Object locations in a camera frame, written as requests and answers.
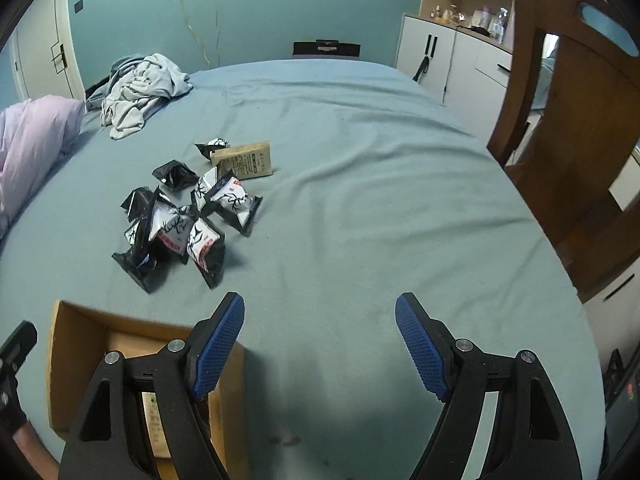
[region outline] open cardboard box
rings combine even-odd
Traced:
[[[107,352],[126,358],[156,353],[173,339],[185,339],[191,328],[98,312],[56,301],[47,353],[49,424],[66,439],[84,390]],[[249,478],[244,444],[244,348],[236,343],[209,394],[211,440],[231,480]],[[162,480],[177,479],[171,460],[156,458]]]

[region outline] blue gripper pad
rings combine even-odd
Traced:
[[[414,360],[422,384],[438,400],[444,402],[449,391],[444,376],[444,360],[404,294],[396,300],[396,324]]]
[[[243,323],[244,300],[236,294],[196,361],[195,381],[191,387],[196,399],[202,399],[215,389]]]

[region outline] metal screw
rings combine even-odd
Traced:
[[[526,363],[534,363],[536,362],[536,355],[533,352],[529,352],[529,350],[525,350],[520,354],[522,360]]]
[[[456,348],[461,352],[471,352],[474,349],[474,344],[469,339],[458,339]]]
[[[118,354],[117,352],[109,352],[104,356],[104,362],[108,365],[112,365],[114,363],[117,363],[119,358],[120,354]]]
[[[166,347],[169,352],[179,352],[184,348],[184,341],[182,339],[174,339]]]

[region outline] bed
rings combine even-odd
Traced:
[[[394,322],[410,290],[428,314],[485,352],[528,348],[545,365],[574,432],[586,480],[602,452],[598,355],[554,250],[488,152],[409,78],[345,60],[229,66],[192,76],[193,91],[114,141],[99,118],[5,239],[2,336],[22,319],[40,342],[18,379],[44,442],[44,355],[62,298],[108,312],[193,324],[224,293],[246,301],[246,416],[252,479],[406,479],[442,405],[422,387]],[[246,181],[264,201],[249,238],[225,231],[218,288],[191,262],[143,292],[111,259],[123,252],[120,203],[155,187],[193,146],[269,140],[274,175]],[[188,193],[172,194],[178,203]],[[492,426],[487,403],[465,477],[476,478]],[[270,444],[290,441],[296,446]]]

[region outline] brown wooden chair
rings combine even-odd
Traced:
[[[515,0],[511,77],[487,148],[561,255],[583,301],[640,253],[640,204],[609,193],[640,136],[640,58],[582,19],[585,4],[616,22],[603,0]],[[516,164],[546,34],[559,36],[543,119]]]

